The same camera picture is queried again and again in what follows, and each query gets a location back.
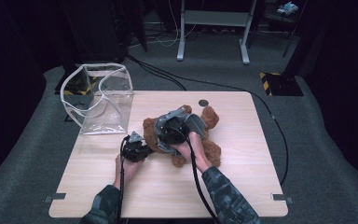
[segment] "sleeve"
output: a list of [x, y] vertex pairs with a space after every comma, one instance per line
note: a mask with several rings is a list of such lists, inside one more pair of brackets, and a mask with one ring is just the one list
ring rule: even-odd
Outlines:
[[243, 195], [216, 167], [202, 174], [217, 217], [223, 224], [260, 224], [261, 220]]
[[120, 190], [107, 185], [95, 196], [91, 210], [81, 218], [80, 224], [115, 224], [119, 200]]

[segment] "black cable on floor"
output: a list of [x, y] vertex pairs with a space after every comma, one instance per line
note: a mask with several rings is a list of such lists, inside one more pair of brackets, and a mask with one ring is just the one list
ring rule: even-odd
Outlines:
[[147, 67], [147, 69], [151, 69], [152, 71], [156, 72], [156, 73], [159, 73], [159, 76], [158, 77], [162, 77], [162, 78], [165, 78], [165, 79], [168, 79], [172, 82], [174, 82], [175, 84], [177, 84], [181, 89], [184, 88], [184, 91], [186, 90], [186, 88], [179, 82], [177, 81], [176, 79], [174, 79], [175, 77], [176, 78], [180, 78], [182, 80], [186, 80], [186, 81], [192, 81], [192, 82], [199, 82], [199, 83], [202, 83], [202, 84], [209, 84], [209, 85], [214, 85], [214, 86], [219, 86], [219, 87], [225, 87], [225, 88], [229, 88], [229, 89], [233, 89], [233, 90], [237, 90], [237, 91], [246, 91], [246, 92], [249, 92], [251, 95], [253, 95], [254, 97], [256, 97], [263, 105], [264, 107], [267, 109], [268, 113], [271, 115], [272, 119], [274, 120], [275, 124], [277, 125], [278, 127], [278, 130], [279, 132], [281, 133], [281, 136], [282, 136], [282, 139], [283, 139], [283, 142], [284, 142], [284, 147], [285, 147], [285, 152], [286, 152], [286, 162], [285, 162], [285, 169], [284, 169], [284, 174], [283, 174], [283, 177], [282, 177], [282, 180], [280, 181], [280, 185], [282, 186], [284, 181], [286, 180], [286, 177], [287, 177], [287, 172], [289, 170], [289, 149], [287, 147], [287, 142], [286, 142], [286, 138], [284, 136], [284, 133], [281, 129], [281, 126], [279, 125], [278, 121], [275, 119], [275, 117], [272, 115], [269, 107], [267, 106], [266, 102], [261, 99], [260, 96], [258, 96], [257, 94], [255, 94], [254, 92], [251, 92], [251, 91], [247, 91], [246, 89], [242, 89], [242, 88], [238, 88], [238, 87], [232, 87], [232, 86], [228, 86], [228, 85], [223, 85], [223, 84], [220, 84], [220, 83], [214, 83], [214, 82], [206, 82], [206, 81], [200, 81], [200, 80], [196, 80], [196, 79], [193, 79], [193, 78], [187, 78], [187, 77], [179, 77], [177, 75], [174, 75], [172, 73], [169, 73], [167, 71], [164, 71], [160, 68], [157, 68], [149, 63], [144, 63], [142, 61], [139, 61], [137, 60], [136, 58], [134, 58], [133, 56], [131, 56], [129, 53], [126, 54], [126, 57], [130, 60], [132, 60], [133, 62], [135, 63], [138, 63], [142, 68], [144, 67]]

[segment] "gray carpet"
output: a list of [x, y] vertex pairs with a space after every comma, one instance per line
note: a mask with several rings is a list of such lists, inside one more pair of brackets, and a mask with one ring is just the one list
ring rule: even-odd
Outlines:
[[[130, 48], [130, 54], [179, 77], [243, 88], [259, 95], [280, 123], [289, 148], [289, 170], [282, 189], [293, 197], [286, 217], [264, 217], [264, 223], [358, 223], [358, 173], [343, 158], [324, 129], [319, 106], [301, 77], [303, 97], [271, 97], [264, 93], [260, 72], [281, 72], [290, 59], [282, 53], [286, 40], [259, 34], [249, 49], [250, 65], [243, 65], [236, 35], [197, 36], [187, 41], [185, 59], [176, 61], [171, 47], [149, 44]], [[135, 90], [179, 91], [136, 63], [123, 62]], [[0, 223], [77, 223], [78, 218], [51, 218], [47, 195], [55, 192], [79, 128], [64, 122], [65, 111], [54, 89], [62, 77], [57, 67], [46, 72], [45, 94], [21, 138], [0, 167]], [[181, 80], [189, 91], [234, 91], [230, 88]], [[282, 137], [262, 103], [255, 99], [277, 174], [282, 178], [285, 151]], [[130, 220], [129, 223], [166, 223], [167, 220]], [[208, 220], [171, 220], [171, 223], [208, 223]]]

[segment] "teddy bear ear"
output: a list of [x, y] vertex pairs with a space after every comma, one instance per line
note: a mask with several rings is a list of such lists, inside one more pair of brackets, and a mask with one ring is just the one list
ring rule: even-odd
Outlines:
[[150, 126], [153, 126], [155, 120], [156, 119], [151, 119], [151, 118], [144, 119], [144, 124], [143, 124], [144, 128], [148, 128]]
[[214, 112], [213, 108], [211, 106], [205, 106], [202, 110], [201, 119], [206, 124], [206, 130], [210, 130], [216, 126], [216, 124], [219, 122], [219, 116]]
[[185, 113], [187, 114], [191, 114], [193, 111], [193, 108], [191, 108], [190, 105], [182, 105], [180, 108], [184, 108], [185, 109]]

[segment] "metal stand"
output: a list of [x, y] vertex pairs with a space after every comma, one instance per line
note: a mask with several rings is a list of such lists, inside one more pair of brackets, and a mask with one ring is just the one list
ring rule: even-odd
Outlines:
[[225, 25], [225, 26], [242, 26], [245, 27], [243, 38], [240, 39], [240, 49], [242, 62], [249, 64], [249, 55], [246, 48], [246, 39], [252, 24], [255, 11], [255, 3], [253, 0], [249, 12], [217, 12], [217, 11], [195, 11], [185, 9], [185, 0], [182, 0], [181, 26], [180, 26], [180, 42], [177, 54], [177, 61], [181, 62], [185, 55], [185, 24], [202, 24], [202, 25]]

